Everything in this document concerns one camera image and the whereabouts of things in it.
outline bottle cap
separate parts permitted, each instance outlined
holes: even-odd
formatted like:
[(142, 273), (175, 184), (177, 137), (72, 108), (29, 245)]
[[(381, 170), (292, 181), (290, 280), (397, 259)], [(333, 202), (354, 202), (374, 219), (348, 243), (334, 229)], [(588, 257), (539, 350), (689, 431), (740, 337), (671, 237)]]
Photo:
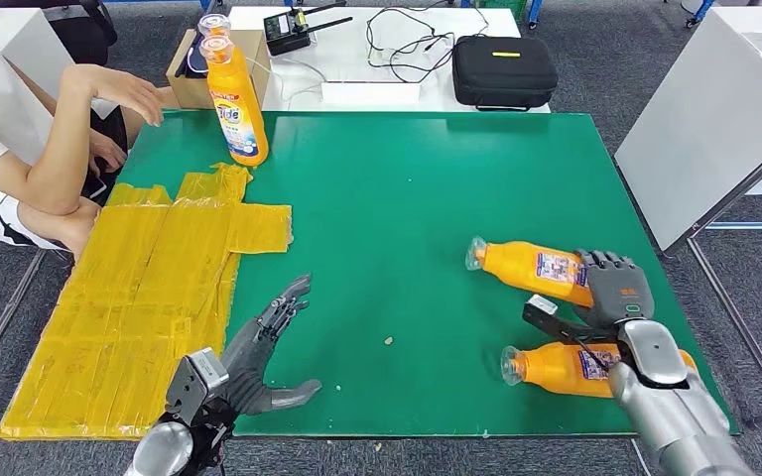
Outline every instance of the bottle cap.
[(197, 29), (204, 37), (229, 36), (229, 18), (219, 13), (210, 13), (197, 22)]
[(515, 347), (508, 345), (501, 352), (501, 376), (507, 385), (516, 385), (524, 381), (527, 368), (524, 365), (524, 354)]
[(469, 271), (482, 270), (483, 262), (486, 260), (486, 240), (475, 236), (468, 247), (468, 253), (465, 254), (465, 268)]
[(223, 63), (232, 59), (235, 46), (229, 37), (206, 37), (199, 44), (199, 52), (209, 62)]

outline green table surface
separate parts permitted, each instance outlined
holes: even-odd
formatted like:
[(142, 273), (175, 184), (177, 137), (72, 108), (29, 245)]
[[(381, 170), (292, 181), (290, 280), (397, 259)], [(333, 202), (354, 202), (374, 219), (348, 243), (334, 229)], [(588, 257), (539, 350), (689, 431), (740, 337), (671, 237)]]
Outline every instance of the green table surface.
[[(633, 432), (614, 401), (509, 387), (499, 356), (552, 339), (520, 316), (529, 293), (469, 272), (471, 238), (613, 250), (647, 274), (656, 318), (710, 369), (600, 137), (584, 114), (265, 113), (271, 152), (245, 201), (293, 205), (285, 254), (241, 259), (231, 336), (301, 273), (311, 306), (267, 368), (318, 378), (304, 407), (241, 417), (238, 434), (601, 435)], [(214, 113), (166, 114), (120, 176), (174, 196), (187, 172), (231, 162)], [(562, 313), (570, 315), (569, 307)], [(385, 345), (388, 337), (392, 345)]]

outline black cable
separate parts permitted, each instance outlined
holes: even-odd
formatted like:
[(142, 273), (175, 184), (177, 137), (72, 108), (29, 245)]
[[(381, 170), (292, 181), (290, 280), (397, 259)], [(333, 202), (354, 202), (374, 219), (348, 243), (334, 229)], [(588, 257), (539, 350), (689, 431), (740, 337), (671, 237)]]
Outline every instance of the black cable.
[[(366, 54), (366, 63), (369, 64), (372, 67), (388, 67), (390, 68), (390, 72), (393, 73), (396, 78), (398, 78), (402, 82), (410, 82), (410, 83), (420, 83), (425, 80), (432, 72), (436, 71), (437, 69), (445, 66), (450, 60), (451, 60), (451, 54), (454, 51), (455, 44), (456, 44), (456, 36), (453, 32), (447, 32), (438, 35), (436, 29), (428, 24), (427, 22), (424, 22), (418, 18), (415, 18), (412, 15), (409, 15), (406, 11), (411, 12), (424, 12), (426, 10), (429, 10), (431, 8), (437, 7), (438, 5), (442, 3), (447, 3), (447, 0), (439, 0), (435, 3), (432, 3), (431, 5), (428, 5), (427, 7), (421, 7), (421, 8), (412, 8), (412, 7), (385, 7), (378, 11), (375, 15), (373, 15), (369, 20), (366, 21), (366, 43), (369, 44), (369, 51)], [(480, 18), (483, 20), (483, 28), (480, 29), (477, 33), (475, 33), (473, 36), (480, 37), (483, 36), (483, 32), (486, 31), (487, 28), (489, 28), (489, 22), (486, 20), (486, 17), (483, 15), (483, 12), (480, 11), (477, 7), (472, 7), (474, 10), (480, 15)], [(384, 49), (378, 48), (375, 43), (375, 36), (372, 32), (372, 22), (378, 18), (383, 13), (386, 12), (397, 12), (400, 15), (404, 15), (405, 17), (413, 20), (416, 23), (419, 23), (430, 31), (429, 35), (425, 35), (423, 37), (418, 38), (417, 40), (414, 40), (412, 42), (407, 43), (406, 45), (397, 48), (393, 50), (393, 53), (390, 54), (390, 58), (386, 63), (373, 63), (372, 62), (372, 53), (373, 52), (382, 52)], [(409, 55), (412, 53), (415, 53), (417, 48), (421, 44), (427, 44), (423, 48), (423, 52), (426, 52), (434, 47), (437, 43), (439, 43), (442, 40), (450, 40), (451, 41), (451, 48), (448, 49), (448, 51), (442, 55), (433, 65), (429, 67), (419, 66), (415, 64), (409, 64), (406, 62), (395, 62), (394, 59), (397, 55)], [(402, 77), (399, 72), (396, 70), (397, 67), (404, 67), (409, 69), (414, 69), (417, 71), (423, 71), (425, 74), (422, 75), (418, 80), (407, 80), (404, 77)]]
[(585, 345), (585, 342), (583, 342), (579, 337), (576, 337), (575, 335), (571, 335), (571, 338), (575, 340), (580, 347), (582, 347), (582, 350), (588, 353), (588, 356), (591, 357), (591, 360), (593, 360), (597, 365), (599, 365), (601, 369), (605, 370), (606, 373), (609, 372), (609, 364), (603, 362), (599, 357), (597, 357), (597, 354), (595, 354), (591, 349), (589, 349), (588, 346)]

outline black chair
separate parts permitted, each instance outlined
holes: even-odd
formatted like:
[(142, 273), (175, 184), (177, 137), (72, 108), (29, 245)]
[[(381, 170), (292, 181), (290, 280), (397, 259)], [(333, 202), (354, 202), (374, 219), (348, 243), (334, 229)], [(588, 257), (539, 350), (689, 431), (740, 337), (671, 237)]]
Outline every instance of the black chair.
[(0, 0), (0, 8), (73, 8), (81, 6), (88, 17), (51, 21), (74, 62), (104, 65), (109, 47), (118, 41), (112, 19), (101, 0)]

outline cardboard box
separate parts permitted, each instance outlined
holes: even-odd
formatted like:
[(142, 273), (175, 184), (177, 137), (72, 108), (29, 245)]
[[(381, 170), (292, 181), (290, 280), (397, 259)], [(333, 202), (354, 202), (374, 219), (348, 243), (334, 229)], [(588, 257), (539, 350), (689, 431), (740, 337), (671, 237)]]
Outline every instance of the cardboard box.
[[(211, 102), (211, 96), (208, 94), (208, 86), (205, 79), (196, 79), (180, 75), (175, 76), (180, 64), (188, 59), (191, 42), (196, 36), (195, 30), (187, 30), (183, 35), (183, 40), (165, 72), (165, 77), (174, 91), (174, 95), (180, 102), (183, 109), (214, 109), (214, 103)], [(259, 107), (264, 105), (264, 94), (267, 92), (267, 82), (270, 80), (270, 54), (267, 51), (267, 42), (262, 30), (232, 30), (229, 32), (229, 39), (244, 54), (256, 62), (247, 60), (247, 72), (252, 79), (252, 86), (255, 89), (255, 95), (258, 97)]]

